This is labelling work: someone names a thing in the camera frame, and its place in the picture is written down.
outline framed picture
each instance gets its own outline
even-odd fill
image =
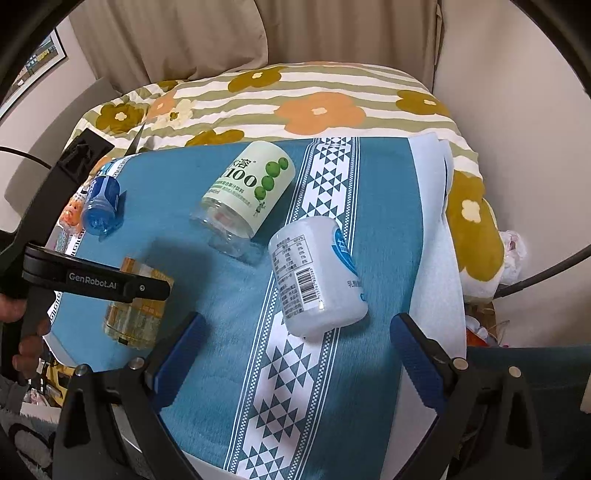
[[[33,84],[55,65],[66,58],[57,31],[54,30],[43,40],[35,53],[27,60],[26,65],[19,72],[2,105],[0,105],[0,118],[4,116]]]

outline geometric pattern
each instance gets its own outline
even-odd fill
[[[325,215],[338,219],[345,212],[351,154],[350,138],[317,145],[300,217]]]
[[[335,218],[352,247],[357,138],[316,138],[306,151],[286,224]],[[340,329],[315,342],[290,335],[271,276],[224,469],[244,478],[297,480],[303,473],[335,358]]]

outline bed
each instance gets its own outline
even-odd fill
[[[141,153],[122,158],[142,126]],[[132,194],[112,239],[81,233],[59,248],[112,265],[123,254],[155,268],[166,264],[174,272],[165,273],[189,279],[176,283],[173,295],[189,297],[212,322],[203,356],[162,412],[179,445],[224,475],[332,480],[355,471],[391,478],[433,412],[401,371],[384,326],[397,311],[409,311],[450,356],[462,356],[462,294],[490,298],[502,272],[503,247],[483,199],[478,157],[447,108],[398,70],[312,62],[148,85],[88,112],[72,138],[85,128],[115,145],[87,184],[111,174]],[[373,308],[365,323],[329,332],[318,345],[288,335],[268,265],[248,270],[205,253],[209,276],[197,269],[204,253],[194,247],[204,241],[188,229],[191,203],[224,168],[216,162],[252,140],[277,142],[300,171],[292,198],[273,210],[263,235],[301,216],[307,183],[333,161],[345,158],[350,166],[347,195],[360,192],[357,205],[346,196],[335,215]],[[425,153],[440,145],[445,155]],[[175,193],[163,193],[173,182]],[[389,221],[372,217],[377,204],[390,201]],[[304,215],[328,214],[308,203]],[[373,247],[376,238],[384,239],[382,248]],[[185,260],[173,266],[171,258]],[[239,299],[246,304],[235,297],[238,285],[248,292]],[[171,297],[167,315],[180,317],[180,305]],[[100,331],[104,309],[97,300],[58,295],[53,335],[71,363],[114,368],[137,354]],[[296,408],[302,395],[304,407]]]
[[[145,125],[139,151],[252,140],[312,137],[410,137],[434,132],[450,141],[454,179],[447,206],[466,300],[492,298],[504,249],[484,199],[478,154],[447,107],[399,70],[307,62],[139,88],[99,105],[72,138],[90,128],[115,145],[99,165],[124,155]]]

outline beige curtain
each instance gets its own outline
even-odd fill
[[[438,0],[254,0],[269,63],[373,63],[433,87],[440,47]]]
[[[85,0],[70,20],[96,77],[122,93],[267,64],[252,0]]]

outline bottle label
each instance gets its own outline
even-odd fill
[[[340,231],[340,228],[335,230],[335,244],[332,247],[333,252],[335,252],[336,256],[339,257],[339,260],[343,262],[343,265],[358,277],[359,275],[357,274],[357,269],[353,263],[353,258],[351,258],[351,254],[345,243],[345,237],[343,236],[343,232]]]
[[[289,319],[322,302],[306,237],[285,238],[271,253],[283,316]]]
[[[255,141],[234,159],[203,198],[229,206],[256,233],[295,176],[287,153],[272,143]]]
[[[113,177],[96,177],[90,184],[86,203],[90,203],[94,199],[106,200],[113,207],[113,211],[116,212],[119,205],[120,189],[119,182]]]

